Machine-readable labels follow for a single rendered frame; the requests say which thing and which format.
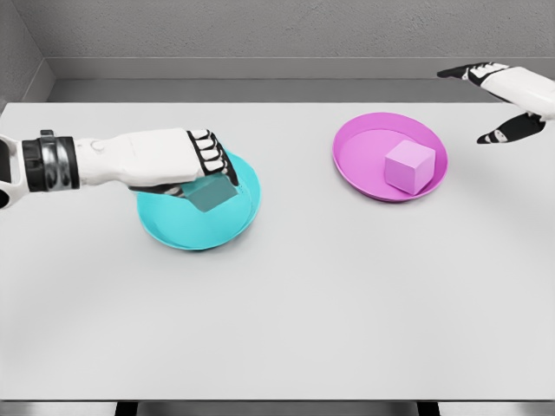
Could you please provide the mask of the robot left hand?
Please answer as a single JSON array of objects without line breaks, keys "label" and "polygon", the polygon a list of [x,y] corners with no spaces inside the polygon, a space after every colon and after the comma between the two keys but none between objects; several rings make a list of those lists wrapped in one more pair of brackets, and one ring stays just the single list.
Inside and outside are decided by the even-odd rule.
[{"label": "robot left hand", "polygon": [[186,198],[184,187],[202,179],[223,179],[233,191],[239,186],[228,153],[210,130],[130,133],[124,141],[129,154],[116,158],[117,179],[136,191]]}]

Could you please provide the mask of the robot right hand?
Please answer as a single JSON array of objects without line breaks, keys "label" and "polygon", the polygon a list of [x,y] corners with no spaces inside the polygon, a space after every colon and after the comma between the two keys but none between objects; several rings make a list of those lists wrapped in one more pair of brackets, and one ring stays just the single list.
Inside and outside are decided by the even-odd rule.
[{"label": "robot right hand", "polygon": [[540,133],[555,120],[555,81],[523,67],[498,62],[478,62],[439,71],[442,79],[469,81],[490,95],[524,110],[492,132],[481,135],[479,144],[511,143]]}]

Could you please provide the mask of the cyan block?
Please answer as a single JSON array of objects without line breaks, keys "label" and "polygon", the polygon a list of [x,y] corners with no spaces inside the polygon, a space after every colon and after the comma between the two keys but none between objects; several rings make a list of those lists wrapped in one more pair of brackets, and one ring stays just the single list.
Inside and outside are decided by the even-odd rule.
[{"label": "cyan block", "polygon": [[201,212],[208,212],[238,195],[238,188],[221,174],[184,183],[181,190],[185,199]]}]

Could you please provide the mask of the cyan plate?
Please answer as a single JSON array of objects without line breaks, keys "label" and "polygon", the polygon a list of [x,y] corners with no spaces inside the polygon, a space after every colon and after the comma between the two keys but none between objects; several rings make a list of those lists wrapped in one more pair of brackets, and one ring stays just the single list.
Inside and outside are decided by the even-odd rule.
[{"label": "cyan plate", "polygon": [[143,228],[154,239],[181,250],[207,250],[242,233],[258,214],[261,186],[255,170],[230,153],[238,174],[238,194],[207,212],[185,198],[140,192],[137,210]]}]

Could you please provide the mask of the pink block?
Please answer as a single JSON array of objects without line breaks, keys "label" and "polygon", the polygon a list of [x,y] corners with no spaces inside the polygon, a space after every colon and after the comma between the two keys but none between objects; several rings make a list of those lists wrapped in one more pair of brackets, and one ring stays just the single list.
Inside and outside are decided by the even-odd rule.
[{"label": "pink block", "polygon": [[384,178],[387,184],[416,195],[434,176],[435,150],[404,140],[385,156]]}]

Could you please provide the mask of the pink plate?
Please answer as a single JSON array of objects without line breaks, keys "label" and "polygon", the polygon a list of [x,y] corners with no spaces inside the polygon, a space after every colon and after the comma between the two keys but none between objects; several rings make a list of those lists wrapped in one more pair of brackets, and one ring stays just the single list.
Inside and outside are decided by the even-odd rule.
[{"label": "pink plate", "polygon": [[[435,150],[434,176],[416,195],[387,184],[384,178],[386,154],[404,140]],[[429,194],[441,184],[448,168],[447,151],[439,137],[419,121],[401,114],[364,114],[348,121],[337,132],[332,153],[338,171],[350,185],[386,202]]]}]

